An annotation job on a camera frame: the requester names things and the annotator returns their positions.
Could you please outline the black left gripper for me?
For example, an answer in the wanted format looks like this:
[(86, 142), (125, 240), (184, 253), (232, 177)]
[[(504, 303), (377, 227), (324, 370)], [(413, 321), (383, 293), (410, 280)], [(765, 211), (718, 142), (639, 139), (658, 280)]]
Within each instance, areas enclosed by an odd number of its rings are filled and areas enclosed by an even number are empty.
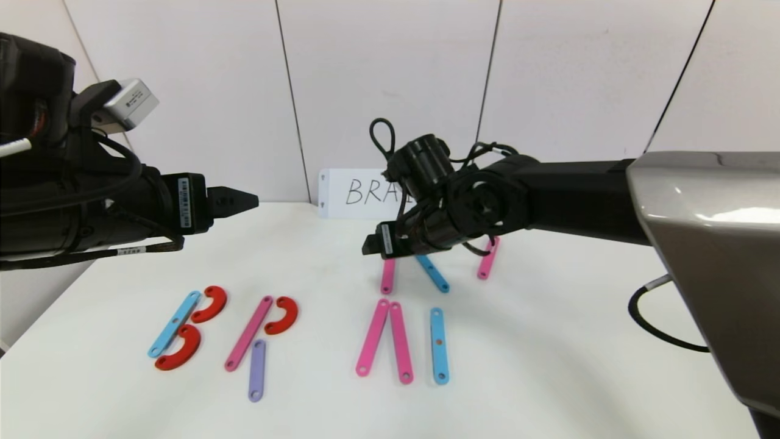
[(166, 234), (201, 234), (214, 219), (259, 206), (259, 198), (231, 187), (206, 187), (200, 173), (160, 173), (144, 166), (136, 180), (110, 197), (108, 244), (144, 241)]

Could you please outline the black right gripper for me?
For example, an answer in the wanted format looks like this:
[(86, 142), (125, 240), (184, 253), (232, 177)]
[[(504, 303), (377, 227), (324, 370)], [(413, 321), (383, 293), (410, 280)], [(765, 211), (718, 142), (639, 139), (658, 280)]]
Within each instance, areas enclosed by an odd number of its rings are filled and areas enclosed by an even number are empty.
[(395, 221), (378, 225), (366, 236), (362, 255), (383, 259), (446, 252), (452, 248), (452, 215), (448, 209), (416, 205)]

